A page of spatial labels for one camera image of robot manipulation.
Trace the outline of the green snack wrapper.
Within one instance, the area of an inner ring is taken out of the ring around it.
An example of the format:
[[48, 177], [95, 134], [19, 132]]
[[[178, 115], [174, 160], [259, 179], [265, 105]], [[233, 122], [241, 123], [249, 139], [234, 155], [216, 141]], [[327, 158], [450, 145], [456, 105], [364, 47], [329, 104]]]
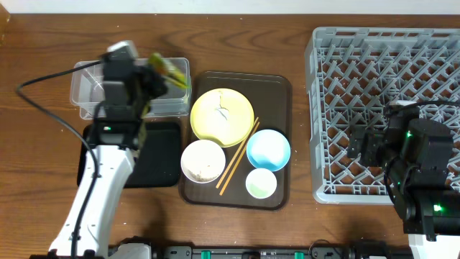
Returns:
[[154, 71], [159, 73], [166, 81], [172, 83], [178, 88], [189, 88], [185, 74], [161, 54], [151, 54], [147, 63], [152, 66]]

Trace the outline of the white bowl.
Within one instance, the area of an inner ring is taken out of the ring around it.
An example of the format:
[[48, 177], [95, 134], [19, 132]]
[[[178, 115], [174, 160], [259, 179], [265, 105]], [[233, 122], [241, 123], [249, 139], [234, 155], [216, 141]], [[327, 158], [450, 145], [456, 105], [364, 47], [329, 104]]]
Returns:
[[185, 177], [194, 183], [210, 183], [197, 182], [192, 178], [189, 169], [193, 165], [214, 165], [218, 170], [218, 175], [212, 181], [216, 180], [226, 167], [226, 156], [224, 150], [215, 142], [210, 140], [196, 140], [189, 144], [183, 151], [180, 159], [180, 167]]

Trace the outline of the blue bowl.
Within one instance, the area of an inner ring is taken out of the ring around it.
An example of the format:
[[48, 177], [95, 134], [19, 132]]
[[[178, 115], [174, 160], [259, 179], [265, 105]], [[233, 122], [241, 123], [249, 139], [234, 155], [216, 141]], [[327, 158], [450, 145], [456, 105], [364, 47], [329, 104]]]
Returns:
[[246, 154], [255, 168], [276, 172], [288, 164], [291, 147], [284, 134], [273, 129], [263, 129], [249, 138]]

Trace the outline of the small white green cup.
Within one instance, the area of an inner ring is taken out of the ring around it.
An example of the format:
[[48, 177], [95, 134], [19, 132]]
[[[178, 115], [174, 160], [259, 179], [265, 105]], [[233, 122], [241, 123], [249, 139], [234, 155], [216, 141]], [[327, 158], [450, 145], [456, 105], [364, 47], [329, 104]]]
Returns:
[[256, 168], [248, 174], [245, 186], [252, 197], [266, 199], [274, 194], [277, 188], [277, 179], [272, 171]]

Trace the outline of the white tissue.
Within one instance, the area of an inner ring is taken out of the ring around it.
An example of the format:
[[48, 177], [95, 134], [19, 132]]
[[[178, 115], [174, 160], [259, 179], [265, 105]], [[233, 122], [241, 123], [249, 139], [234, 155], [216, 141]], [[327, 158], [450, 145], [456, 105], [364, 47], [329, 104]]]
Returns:
[[222, 102], [222, 95], [219, 96], [217, 105], [214, 107], [214, 111], [217, 112], [223, 119], [227, 121], [229, 117], [229, 110], [227, 108], [224, 108], [221, 102]]

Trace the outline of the pile of rice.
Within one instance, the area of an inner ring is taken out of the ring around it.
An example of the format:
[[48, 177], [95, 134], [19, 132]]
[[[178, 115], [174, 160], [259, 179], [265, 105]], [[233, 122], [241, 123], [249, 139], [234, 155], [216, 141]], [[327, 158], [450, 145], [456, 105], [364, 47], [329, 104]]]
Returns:
[[212, 181], [218, 175], [216, 167], [210, 164], [193, 165], [190, 167], [189, 172], [197, 182]]

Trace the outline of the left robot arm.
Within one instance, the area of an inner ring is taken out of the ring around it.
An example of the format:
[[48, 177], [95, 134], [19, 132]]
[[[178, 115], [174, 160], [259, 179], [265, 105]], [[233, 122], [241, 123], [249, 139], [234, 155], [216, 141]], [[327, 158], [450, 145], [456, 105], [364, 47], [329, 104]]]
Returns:
[[173, 67], [155, 53], [138, 65], [109, 53], [101, 59], [105, 99], [96, 105], [82, 143], [86, 164], [65, 224], [46, 258], [110, 258], [111, 223], [127, 180], [153, 154], [144, 116], [151, 101], [167, 93]]

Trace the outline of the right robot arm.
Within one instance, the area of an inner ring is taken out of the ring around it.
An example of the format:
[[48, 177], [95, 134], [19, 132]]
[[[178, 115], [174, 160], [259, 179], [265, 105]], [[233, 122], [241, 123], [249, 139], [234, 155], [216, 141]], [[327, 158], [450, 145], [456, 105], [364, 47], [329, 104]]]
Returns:
[[454, 138], [448, 126], [420, 117], [422, 106], [388, 105], [385, 129], [352, 125], [347, 156], [383, 170], [413, 258], [458, 258], [459, 192], [446, 182]]

